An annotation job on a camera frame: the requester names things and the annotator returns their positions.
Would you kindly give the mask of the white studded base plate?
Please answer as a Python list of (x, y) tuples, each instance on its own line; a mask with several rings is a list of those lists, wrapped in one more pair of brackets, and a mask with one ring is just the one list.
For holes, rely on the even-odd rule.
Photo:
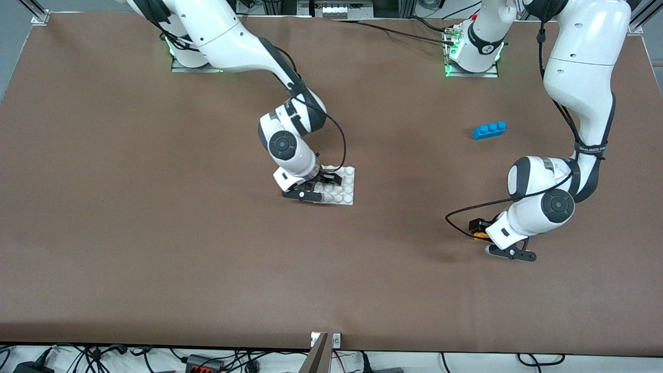
[(342, 186), (324, 184), (324, 191), (317, 191), (324, 194), (322, 205), (353, 205), (355, 191), (355, 167), (340, 168), (341, 177), (343, 177)]

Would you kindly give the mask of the blue three-stud toy block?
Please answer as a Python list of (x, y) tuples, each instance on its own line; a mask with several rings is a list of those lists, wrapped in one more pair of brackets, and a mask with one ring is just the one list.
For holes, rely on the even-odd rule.
[(488, 124), (482, 124), (474, 128), (472, 132), (472, 137), (474, 140), (479, 141), (482, 139), (488, 139), (492, 137), (497, 137), (507, 130), (507, 124), (504, 121), (497, 121)]

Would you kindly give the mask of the small silver bracket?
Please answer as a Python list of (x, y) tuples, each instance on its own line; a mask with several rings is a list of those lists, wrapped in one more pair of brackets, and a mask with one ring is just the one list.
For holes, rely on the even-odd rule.
[[(335, 350), (340, 350), (341, 349), (341, 333), (323, 333), (323, 334), (329, 334), (327, 340), (328, 340), (329, 343), (331, 343), (333, 349), (335, 349)], [(310, 335), (310, 347), (313, 348), (313, 346), (317, 342), (320, 335), (321, 335), (321, 333), (317, 333), (317, 332), (312, 332), (311, 333), (311, 335)]]

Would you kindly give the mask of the black power brick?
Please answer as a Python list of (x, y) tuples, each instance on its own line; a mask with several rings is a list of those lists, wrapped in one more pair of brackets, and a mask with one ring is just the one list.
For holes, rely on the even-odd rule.
[(17, 364), (12, 373), (54, 373), (54, 370), (45, 365), (38, 365), (36, 362), (28, 361)]

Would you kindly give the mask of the aluminium corner profile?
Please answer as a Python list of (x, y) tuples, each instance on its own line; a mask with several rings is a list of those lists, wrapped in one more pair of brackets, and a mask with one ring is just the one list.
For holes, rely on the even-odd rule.
[(40, 4), (38, 0), (18, 0), (32, 15), (31, 23), (45, 25), (50, 17), (50, 10)]
[(663, 0), (627, 0), (632, 7), (628, 36), (642, 35), (643, 26), (663, 10)]

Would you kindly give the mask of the black box with red connectors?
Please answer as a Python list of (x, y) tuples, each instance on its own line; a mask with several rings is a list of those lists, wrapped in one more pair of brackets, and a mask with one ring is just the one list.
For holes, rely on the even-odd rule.
[(223, 367), (220, 358), (191, 354), (185, 362), (185, 373), (222, 373)]

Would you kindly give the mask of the grey power strip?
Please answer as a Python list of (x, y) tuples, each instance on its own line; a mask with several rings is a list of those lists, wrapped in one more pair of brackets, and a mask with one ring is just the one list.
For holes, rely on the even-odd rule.
[(374, 16), (372, 0), (312, 0), (316, 17), (360, 21)]

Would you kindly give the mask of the grey metal post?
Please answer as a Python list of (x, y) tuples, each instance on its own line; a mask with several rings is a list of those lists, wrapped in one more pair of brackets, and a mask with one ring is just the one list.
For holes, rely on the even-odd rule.
[(298, 373), (330, 373), (333, 351), (333, 334), (319, 333)]

